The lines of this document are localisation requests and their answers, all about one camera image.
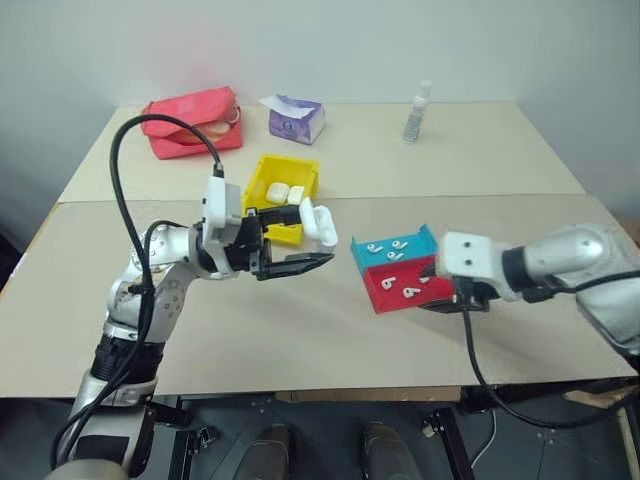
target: white cable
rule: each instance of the white cable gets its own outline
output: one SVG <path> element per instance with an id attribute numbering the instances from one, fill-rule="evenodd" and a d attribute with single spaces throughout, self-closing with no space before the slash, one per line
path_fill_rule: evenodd
<path id="1" fill-rule="evenodd" d="M 482 457 L 482 455 L 485 454 L 485 452 L 487 450 L 489 450 L 489 447 L 491 446 L 491 444 L 493 443 L 493 441 L 496 438 L 496 411 L 495 410 L 491 410 L 491 421 L 492 421 L 492 431 L 491 431 L 491 436 L 489 437 L 489 440 L 487 440 L 487 443 L 485 443 L 484 447 L 482 447 L 482 449 L 476 453 L 476 456 L 473 458 L 473 460 L 471 461 L 471 468 L 475 468 L 476 463 L 478 463 L 478 460 L 480 460 L 480 457 Z"/>

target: pink bag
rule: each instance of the pink bag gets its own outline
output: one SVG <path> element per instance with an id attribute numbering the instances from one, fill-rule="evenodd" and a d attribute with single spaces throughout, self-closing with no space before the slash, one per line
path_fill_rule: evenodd
<path id="1" fill-rule="evenodd" d="M 240 107 L 236 105 L 236 94 L 229 87 L 151 102 L 142 113 L 171 115 L 194 125 L 218 150 L 242 146 Z M 160 159 L 207 151 L 195 135 L 172 123 L 145 122 L 142 133 L 149 137 L 151 149 Z"/>

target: beige tabletop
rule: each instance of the beige tabletop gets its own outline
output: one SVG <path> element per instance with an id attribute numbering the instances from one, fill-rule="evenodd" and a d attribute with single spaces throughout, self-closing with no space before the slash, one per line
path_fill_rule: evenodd
<path id="1" fill-rule="evenodd" d="M 417 308 L 376 315 L 349 251 L 428 224 L 512 245 L 572 222 L 615 224 L 585 195 L 328 200 L 336 257 L 300 277 L 248 274 L 195 281 L 167 343 L 158 394 L 476 384 L 459 315 Z M 196 201 L 132 202 L 138 228 L 190 223 Z M 111 283 L 129 240 L 112 202 L 59 205 L 0 298 L 0 396 L 73 396 L 91 365 Z M 529 305 L 495 301 L 472 318 L 490 383 L 633 375 L 569 295 Z"/>
<path id="2" fill-rule="evenodd" d="M 112 200 L 108 156 L 115 131 L 141 107 L 118 108 L 60 202 Z M 268 110 L 243 107 L 245 145 L 221 152 L 227 180 L 246 186 L 263 153 L 320 162 L 321 198 L 584 193 L 514 103 L 433 104 L 414 145 L 401 141 L 409 106 L 327 105 L 312 146 L 274 137 Z M 211 159 L 158 160 L 140 128 L 125 137 L 120 171 L 131 200 L 202 197 Z"/>

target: yellow tray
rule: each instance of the yellow tray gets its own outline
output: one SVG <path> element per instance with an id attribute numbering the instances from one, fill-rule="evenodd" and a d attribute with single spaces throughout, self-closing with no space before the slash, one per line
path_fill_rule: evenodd
<path id="1" fill-rule="evenodd" d="M 273 182 L 286 183 L 289 186 L 301 185 L 304 187 L 303 197 L 315 199 L 318 193 L 318 162 L 302 160 L 299 158 L 280 157 L 278 155 L 264 154 L 256 165 L 256 170 L 251 181 L 242 195 L 242 211 L 246 215 L 247 208 L 257 209 L 277 207 L 267 202 L 266 194 L 269 185 Z M 302 241 L 302 225 L 285 227 L 284 225 L 271 225 L 265 234 L 274 242 L 288 245 L 300 245 Z"/>

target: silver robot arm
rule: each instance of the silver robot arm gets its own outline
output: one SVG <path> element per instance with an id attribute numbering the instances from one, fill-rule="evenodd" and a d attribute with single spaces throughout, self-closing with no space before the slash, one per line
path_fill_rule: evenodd
<path id="1" fill-rule="evenodd" d="M 243 218 L 240 195 L 238 186 L 212 176 L 203 199 L 202 221 L 189 228 L 161 224 L 147 233 L 151 235 L 148 254 L 155 302 L 144 346 L 126 379 L 100 403 L 81 432 L 75 432 L 78 422 L 66 431 L 59 448 L 54 449 L 57 468 L 48 480 L 119 480 L 144 471 L 153 440 L 155 412 L 149 402 L 158 381 L 156 372 L 193 280 L 225 280 L 242 270 L 267 280 L 305 273 L 333 258 L 330 250 L 337 235 L 326 207 L 310 207 L 311 222 L 317 220 L 320 227 L 333 231 L 333 245 L 320 244 L 318 253 L 298 253 L 273 262 L 263 233 L 270 224 L 301 224 L 301 216 L 308 221 L 310 204 L 305 203 L 307 210 L 291 206 L 249 209 Z M 110 290 L 102 338 L 93 365 L 82 378 L 70 418 L 96 399 L 134 347 L 141 277 L 134 250 Z M 74 432 L 77 438 L 72 440 Z"/>
<path id="2" fill-rule="evenodd" d="M 580 312 L 618 353 L 640 355 L 640 253 L 619 228 L 569 225 L 518 248 L 448 232 L 436 268 L 444 277 L 473 280 L 476 310 L 498 297 L 535 303 L 574 293 Z"/>

